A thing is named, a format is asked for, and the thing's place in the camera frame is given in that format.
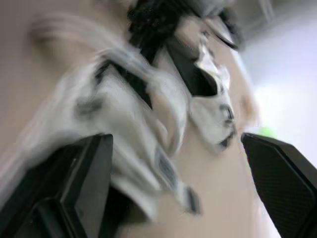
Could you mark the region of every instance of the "textured black plastic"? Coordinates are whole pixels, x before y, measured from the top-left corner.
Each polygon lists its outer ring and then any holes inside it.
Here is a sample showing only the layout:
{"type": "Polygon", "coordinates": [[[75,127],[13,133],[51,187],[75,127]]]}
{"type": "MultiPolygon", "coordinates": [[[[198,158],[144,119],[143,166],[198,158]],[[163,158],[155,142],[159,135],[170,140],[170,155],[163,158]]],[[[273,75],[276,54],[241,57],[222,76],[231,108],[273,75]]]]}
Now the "textured black plastic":
{"type": "Polygon", "coordinates": [[[305,157],[281,141],[244,134],[242,142],[259,197],[281,237],[307,237],[316,187],[304,170],[315,170],[313,166],[303,164],[305,157]]]}

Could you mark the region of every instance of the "black and white fabric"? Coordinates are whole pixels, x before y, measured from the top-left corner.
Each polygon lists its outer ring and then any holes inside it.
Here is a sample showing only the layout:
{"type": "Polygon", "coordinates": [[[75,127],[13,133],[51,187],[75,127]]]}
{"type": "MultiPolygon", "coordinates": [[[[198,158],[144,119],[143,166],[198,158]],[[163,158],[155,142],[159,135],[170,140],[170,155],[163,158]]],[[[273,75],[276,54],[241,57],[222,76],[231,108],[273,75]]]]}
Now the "black and white fabric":
{"type": "Polygon", "coordinates": [[[234,113],[228,95],[230,75],[226,67],[217,65],[207,47],[208,33],[200,37],[197,68],[205,73],[206,80],[216,87],[213,96],[193,96],[190,103],[190,117],[201,136],[216,152],[225,150],[235,134],[234,113]]]}

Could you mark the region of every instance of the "label tag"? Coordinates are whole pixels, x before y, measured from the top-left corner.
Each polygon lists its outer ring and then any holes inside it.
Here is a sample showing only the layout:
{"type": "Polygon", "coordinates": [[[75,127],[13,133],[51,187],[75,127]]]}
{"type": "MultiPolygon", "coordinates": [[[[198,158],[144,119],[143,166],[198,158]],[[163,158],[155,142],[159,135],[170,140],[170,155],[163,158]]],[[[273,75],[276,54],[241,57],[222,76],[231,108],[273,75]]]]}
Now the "label tag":
{"type": "Polygon", "coordinates": [[[178,177],[174,166],[159,147],[155,151],[155,165],[168,188],[174,191],[177,190],[178,177]]]}

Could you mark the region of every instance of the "crumpled fabric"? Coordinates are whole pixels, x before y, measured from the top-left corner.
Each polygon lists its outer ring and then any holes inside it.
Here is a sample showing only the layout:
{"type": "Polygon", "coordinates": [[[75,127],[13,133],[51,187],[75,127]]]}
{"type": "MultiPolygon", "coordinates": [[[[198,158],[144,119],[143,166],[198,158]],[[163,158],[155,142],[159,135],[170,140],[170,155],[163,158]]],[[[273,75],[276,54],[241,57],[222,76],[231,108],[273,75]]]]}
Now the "crumpled fabric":
{"type": "Polygon", "coordinates": [[[225,66],[217,65],[212,51],[207,47],[208,33],[200,34],[199,58],[196,67],[214,80],[217,94],[209,97],[194,96],[190,103],[190,117],[204,141],[216,152],[230,145],[236,133],[234,112],[228,94],[230,74],[225,66]]]}
{"type": "Polygon", "coordinates": [[[112,185],[148,219],[156,219],[157,201],[164,191],[174,194],[185,211],[198,213],[192,203],[196,194],[182,182],[165,151],[164,126],[111,66],[97,85],[94,73],[99,64],[97,59],[67,73],[36,113],[12,160],[0,168],[1,201],[17,186],[16,176],[22,178],[57,148],[104,133],[113,135],[112,185]]]}

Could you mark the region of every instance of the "wrinkled garment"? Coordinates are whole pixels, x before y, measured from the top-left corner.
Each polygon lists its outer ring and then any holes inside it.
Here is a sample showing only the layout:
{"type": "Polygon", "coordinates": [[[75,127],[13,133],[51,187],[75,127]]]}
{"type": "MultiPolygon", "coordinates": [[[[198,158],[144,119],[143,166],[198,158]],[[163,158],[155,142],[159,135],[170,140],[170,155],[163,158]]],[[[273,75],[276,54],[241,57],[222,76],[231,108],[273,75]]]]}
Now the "wrinkled garment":
{"type": "Polygon", "coordinates": [[[96,84],[99,63],[66,74],[36,113],[11,160],[0,168],[1,201],[17,186],[17,177],[57,148],[104,133],[113,135],[112,185],[150,220],[157,216],[157,200],[164,191],[172,192],[185,211],[199,213],[195,193],[181,181],[167,156],[166,129],[111,66],[96,84]]]}

